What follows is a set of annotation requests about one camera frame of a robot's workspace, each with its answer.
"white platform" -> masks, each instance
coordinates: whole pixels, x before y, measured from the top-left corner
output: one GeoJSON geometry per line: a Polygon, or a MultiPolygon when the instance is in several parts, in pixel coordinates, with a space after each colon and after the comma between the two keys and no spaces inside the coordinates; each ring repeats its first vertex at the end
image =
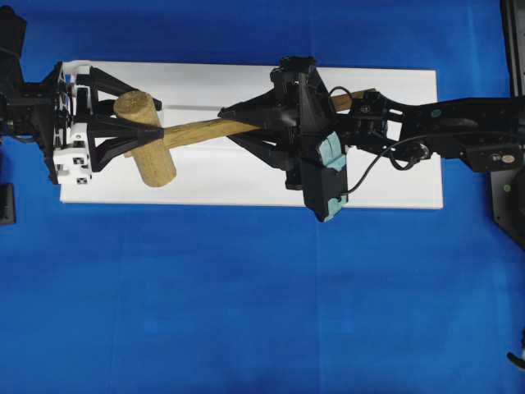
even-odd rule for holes
{"type": "MultiPolygon", "coordinates": [[[[217,117],[221,107],[251,99],[272,88],[272,66],[204,64],[70,62],[91,64],[162,100],[163,125],[174,126],[217,117]]],[[[418,70],[319,68],[326,87],[356,91],[376,88],[408,104],[437,99],[436,73],[418,70]]],[[[399,128],[391,127],[393,133],[399,128]]],[[[286,190],[285,173],[272,169],[227,138],[171,151],[177,178],[159,189],[147,187],[135,162],[115,158],[89,186],[62,186],[65,203],[205,204],[301,206],[303,195],[286,190]]],[[[349,186],[374,159],[366,152],[348,153],[349,186]]],[[[347,206],[367,208],[442,208],[441,163],[434,155],[407,172],[382,159],[347,206]]]]}

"black cable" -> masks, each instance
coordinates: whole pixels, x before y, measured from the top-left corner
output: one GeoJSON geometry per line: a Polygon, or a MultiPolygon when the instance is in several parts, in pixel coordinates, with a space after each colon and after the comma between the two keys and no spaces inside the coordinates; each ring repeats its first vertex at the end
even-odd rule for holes
{"type": "Polygon", "coordinates": [[[354,96],[352,95],[352,93],[346,89],[344,86],[336,86],[335,88],[333,88],[332,90],[330,90],[330,92],[328,93],[328,97],[331,98],[332,94],[336,91],[336,90],[343,90],[345,93],[347,93],[347,95],[350,97],[350,102],[354,101],[354,96]]]}
{"type": "Polygon", "coordinates": [[[411,158],[410,161],[406,164],[406,166],[402,166],[401,164],[397,163],[397,160],[395,160],[394,152],[390,152],[390,154],[388,155],[388,158],[390,159],[390,163],[392,164],[392,167],[398,171],[407,171],[419,163],[418,158],[411,158]]]}
{"type": "Polygon", "coordinates": [[[407,142],[410,142],[410,141],[422,140],[422,139],[425,139],[425,138],[449,138],[449,137],[458,137],[458,136],[462,136],[462,135],[480,135],[480,134],[504,135],[506,137],[513,137],[513,138],[516,138],[516,139],[519,139],[519,140],[525,140],[525,136],[515,135],[515,134],[511,134],[511,133],[504,133],[504,132],[494,132],[494,131],[458,131],[456,133],[423,134],[423,135],[418,135],[418,136],[415,136],[415,137],[406,138],[404,140],[397,141],[397,142],[393,143],[388,148],[386,148],[381,153],[379,153],[376,156],[376,158],[374,158],[372,160],[372,162],[368,165],[367,169],[365,170],[365,172],[363,173],[361,178],[357,181],[357,183],[351,189],[348,189],[347,191],[343,191],[341,193],[341,195],[351,195],[352,193],[354,193],[363,184],[364,180],[368,176],[368,173],[370,173],[370,171],[374,168],[374,166],[377,164],[379,159],[382,158],[383,156],[385,156],[388,152],[390,152],[391,149],[395,148],[396,146],[399,146],[399,145],[402,145],[402,144],[406,144],[407,142]]]}

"screw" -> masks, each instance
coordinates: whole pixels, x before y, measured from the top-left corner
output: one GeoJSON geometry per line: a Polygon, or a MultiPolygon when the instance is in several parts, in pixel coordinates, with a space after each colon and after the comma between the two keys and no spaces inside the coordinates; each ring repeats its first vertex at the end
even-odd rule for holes
{"type": "Polygon", "coordinates": [[[512,154],[506,154],[505,156],[503,156],[503,158],[501,158],[501,160],[505,164],[511,164],[516,161],[516,158],[512,154]]]}

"wooden mallet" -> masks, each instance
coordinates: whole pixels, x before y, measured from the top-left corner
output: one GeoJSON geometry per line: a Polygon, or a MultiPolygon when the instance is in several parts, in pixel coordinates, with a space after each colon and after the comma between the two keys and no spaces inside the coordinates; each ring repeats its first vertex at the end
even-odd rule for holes
{"type": "MultiPolygon", "coordinates": [[[[360,99],[362,90],[352,93],[352,97],[360,99]]],[[[352,98],[347,94],[331,98],[336,111],[350,109],[352,98]]],[[[115,114],[130,121],[160,126],[157,112],[151,96],[144,92],[134,91],[123,94],[114,105],[115,114]]],[[[176,176],[176,169],[171,159],[169,149],[177,146],[197,144],[217,137],[224,137],[246,131],[257,130],[258,127],[229,121],[226,119],[213,119],[211,121],[196,121],[164,129],[164,139],[155,140],[143,147],[133,149],[126,157],[133,156],[144,183],[148,186],[159,187],[167,185],[176,176]]]]}

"blue backdrop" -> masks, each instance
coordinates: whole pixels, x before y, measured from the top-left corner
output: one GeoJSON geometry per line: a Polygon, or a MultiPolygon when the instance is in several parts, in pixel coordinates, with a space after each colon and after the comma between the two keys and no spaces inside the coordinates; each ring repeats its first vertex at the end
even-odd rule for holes
{"type": "MultiPolygon", "coordinates": [[[[11,4],[27,80],[79,58],[298,54],[436,69],[440,100],[509,94],[496,0],[11,4]]],[[[4,148],[18,224],[0,227],[1,393],[525,388],[505,359],[525,254],[462,163],[443,162],[443,210],[319,224],[305,208],[63,205],[36,147],[4,148]]]]}

